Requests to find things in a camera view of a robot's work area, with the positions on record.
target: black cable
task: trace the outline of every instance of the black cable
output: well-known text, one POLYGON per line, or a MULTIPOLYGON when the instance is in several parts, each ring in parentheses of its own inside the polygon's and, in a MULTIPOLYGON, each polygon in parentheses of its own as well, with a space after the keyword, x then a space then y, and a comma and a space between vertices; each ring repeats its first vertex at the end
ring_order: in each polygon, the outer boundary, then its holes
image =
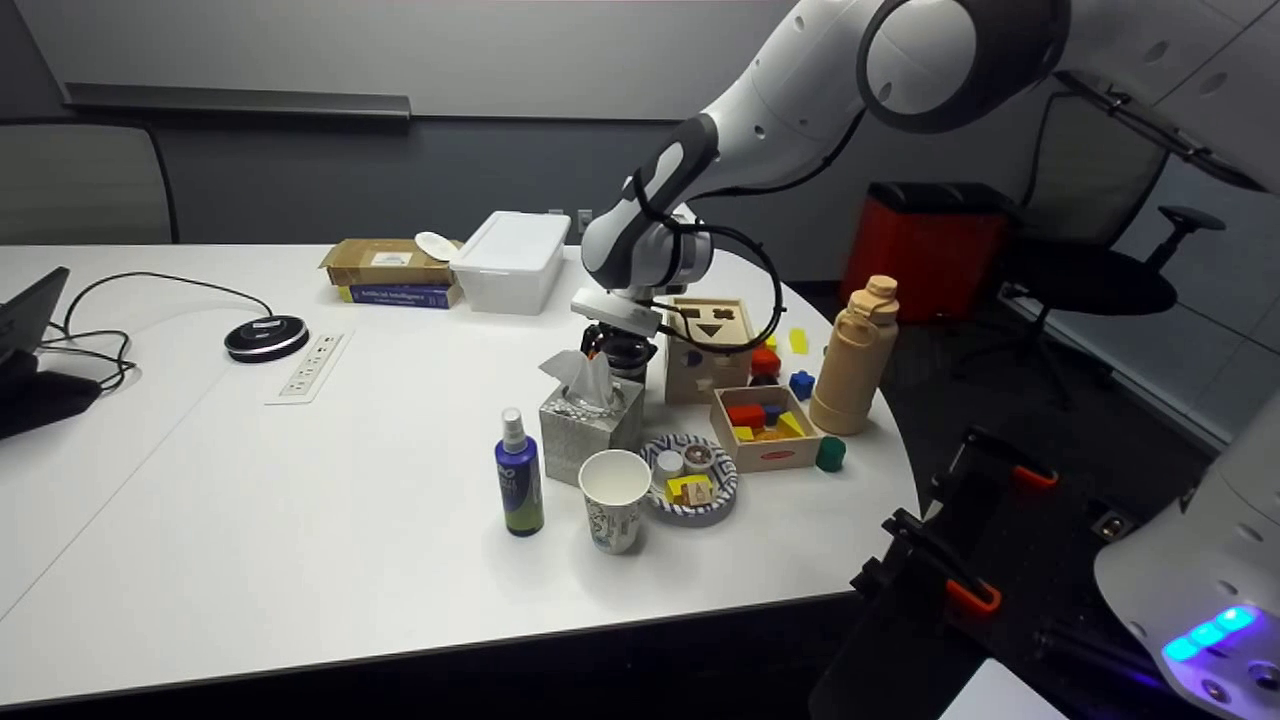
POLYGON ((711 199, 711 197, 777 197, 777 193, 794 193, 794 189, 804 189, 812 183, 817 177, 824 177, 848 148, 848 142, 856 136, 856 129, 863 129, 863 117, 869 113, 856 113, 846 129, 846 136, 837 142, 837 148, 804 177, 788 180, 788 183, 773 183, 773 189, 723 189, 723 193, 703 193, 703 197, 692 197, 692 199, 711 199))
POLYGON ((758 244, 748 234, 741 234, 734 223, 685 223, 685 230, 736 241, 769 273, 773 312, 769 312, 764 330, 745 344, 697 344, 692 335, 679 335, 679 339, 688 339, 692 350, 711 354, 711 358, 736 358, 758 344, 769 344, 769 335, 777 333, 777 325, 785 322, 788 308, 785 308, 785 281, 777 276, 777 266, 764 254, 764 244, 758 244))
POLYGON ((208 293, 224 293, 224 297, 240 297, 240 302, 249 302, 249 306, 255 306, 255 308, 263 308, 267 317, 275 317, 267 302, 249 297, 249 293, 236 293, 236 289, 224 289, 224 286, 208 286, 208 281, 196 281, 196 276, 173 276, 173 273, 113 273, 113 276, 100 276, 100 281, 85 286, 85 289, 73 297, 73 306, 68 306, 68 312, 64 312, 64 325, 60 325, 64 335, 73 335, 76 308, 80 308, 80 302, 85 302, 87 293, 95 293, 95 289, 106 289, 106 286, 117 286, 117 281, 137 281, 137 276, 146 276, 146 281, 167 281, 167 286, 193 286, 193 289, 208 289, 208 293))
POLYGON ((758 344, 764 344, 773 333, 777 333, 777 325, 785 322, 785 281, 777 276, 777 266, 773 266, 773 255, 764 254, 764 244, 758 244, 748 234, 741 234, 741 230, 734 230, 734 223, 677 223, 668 214, 659 214, 655 205, 654 205, 654 197, 645 197, 645 183, 640 183, 640 177, 632 177, 632 189, 636 189, 636 205, 640 205, 640 214, 645 214, 645 222, 654 222, 654 223, 665 223, 665 234, 672 237, 672 266, 679 259, 679 244, 685 244, 685 234, 708 234, 711 241, 716 237, 727 237, 727 241, 736 241, 748 255, 758 255, 758 266, 769 273, 769 286, 773 286, 773 312, 769 312, 769 325, 752 335, 752 339, 745 339, 745 344, 700 344, 700 339, 692 339, 692 335, 685 335, 692 350, 700 350, 700 354, 708 354, 708 358, 736 358, 736 354, 748 354, 748 350, 758 350, 758 344))
POLYGON ((1045 136, 1049 136, 1049 117, 1052 117, 1052 109, 1062 103, 1062 99, 1068 99, 1068 98, 1075 98, 1075 93, 1052 93, 1049 99, 1045 99, 1045 109, 1039 109, 1039 122, 1037 122, 1037 153, 1031 153, 1031 180, 1027 180, 1027 189, 1023 189, 1023 209, 1031 205, 1031 197, 1037 197, 1037 189, 1039 189, 1039 163, 1045 163, 1045 156, 1039 156, 1039 144, 1045 144, 1045 136))
POLYGON ((117 374, 100 381, 106 391, 117 391, 127 381, 127 374, 142 374, 142 363, 127 359, 127 344, 134 339, 122 330, 95 330, 95 333, 76 333, 76 335, 64 325, 53 325, 53 322, 48 322, 48 330, 57 330, 60 335, 46 339, 39 354, 64 354, 64 358, 87 358, 87 359, 117 363, 117 374), (113 335, 122 344, 117 344, 113 358, 95 354, 95 350, 76 350, 80 339, 92 339, 92 335, 113 335))

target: cup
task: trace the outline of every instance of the cup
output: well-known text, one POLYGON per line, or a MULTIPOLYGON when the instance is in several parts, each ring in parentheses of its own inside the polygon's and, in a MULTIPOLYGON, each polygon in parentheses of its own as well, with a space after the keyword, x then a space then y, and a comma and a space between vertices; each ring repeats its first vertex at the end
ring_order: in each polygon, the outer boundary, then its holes
POLYGON ((577 487, 588 500, 594 542, 614 557, 645 549, 645 505, 654 467, 636 451, 597 451, 577 467, 577 487))

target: white table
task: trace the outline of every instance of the white table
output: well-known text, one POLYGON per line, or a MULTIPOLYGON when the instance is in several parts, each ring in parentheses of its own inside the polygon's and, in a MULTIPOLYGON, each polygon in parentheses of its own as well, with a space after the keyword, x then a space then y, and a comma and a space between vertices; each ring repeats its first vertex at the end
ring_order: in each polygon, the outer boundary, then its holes
MULTIPOLYGON (((137 378, 87 415, 0 446, 0 706, 298 667, 716 613, 846 592, 887 549, 880 521, 915 511, 911 466, 883 402, 848 474, 748 475, 716 528, 654 526, 640 557, 594 549, 577 487, 543 481, 547 526, 511 542, 492 446, 500 407, 558 387, 540 359, 577 350, 577 266, 543 317, 337 306, 324 248, 6 248, 0 297, 53 266, 68 297, 122 268, 164 268, 267 297, 312 333, 343 333, 321 396, 272 407, 289 369, 232 363, 249 306, 127 281, 85 302, 76 330, 127 330, 137 378)), ((700 297, 769 312, 769 281, 722 255, 700 297)), ((820 369, 827 325, 788 369, 820 369)), ((672 413, 711 432, 703 407, 672 413)))

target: bottle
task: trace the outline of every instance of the bottle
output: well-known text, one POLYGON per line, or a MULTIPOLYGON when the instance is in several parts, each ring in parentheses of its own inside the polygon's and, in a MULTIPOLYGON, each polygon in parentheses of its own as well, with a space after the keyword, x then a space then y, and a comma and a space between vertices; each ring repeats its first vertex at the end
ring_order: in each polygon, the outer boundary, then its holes
POLYGON ((506 413, 506 442, 492 447, 496 481, 506 493, 506 518, 511 536, 531 536, 543 528, 543 487, 536 466, 536 442, 524 436, 522 413, 506 413))
POLYGON ((872 402, 898 339, 898 281, 872 276, 837 317, 824 374, 812 391, 812 424, 837 436, 856 436, 872 420, 872 402))

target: orange bottle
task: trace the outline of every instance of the orange bottle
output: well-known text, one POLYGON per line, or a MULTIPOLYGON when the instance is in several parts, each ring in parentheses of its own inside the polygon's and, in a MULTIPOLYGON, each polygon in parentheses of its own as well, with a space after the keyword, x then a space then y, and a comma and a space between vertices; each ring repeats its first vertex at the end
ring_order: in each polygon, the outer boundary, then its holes
POLYGON ((898 312, 894 276, 872 276, 869 289, 848 293, 807 407, 817 427, 856 436, 872 424, 869 413, 898 344, 898 312))

